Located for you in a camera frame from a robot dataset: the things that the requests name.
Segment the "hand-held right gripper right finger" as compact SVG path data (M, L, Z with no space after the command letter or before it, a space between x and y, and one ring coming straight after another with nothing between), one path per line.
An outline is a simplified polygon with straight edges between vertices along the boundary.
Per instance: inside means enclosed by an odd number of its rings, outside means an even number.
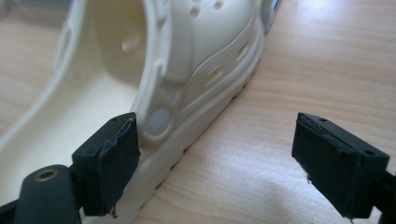
M389 217L389 155L331 121L297 116L291 156L341 216Z

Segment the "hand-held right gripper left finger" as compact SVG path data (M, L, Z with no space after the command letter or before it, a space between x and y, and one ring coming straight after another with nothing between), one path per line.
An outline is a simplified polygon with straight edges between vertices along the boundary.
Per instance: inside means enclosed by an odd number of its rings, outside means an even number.
M139 163L136 114L110 119L73 154L75 173L85 183L84 214L110 214Z

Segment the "cream clog shoe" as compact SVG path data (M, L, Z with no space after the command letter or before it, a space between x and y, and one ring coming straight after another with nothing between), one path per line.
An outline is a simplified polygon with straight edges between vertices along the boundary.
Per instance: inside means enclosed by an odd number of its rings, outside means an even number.
M130 224L248 82L263 41L257 0L73 0L51 84L0 139L0 204L132 111L141 157L116 207Z

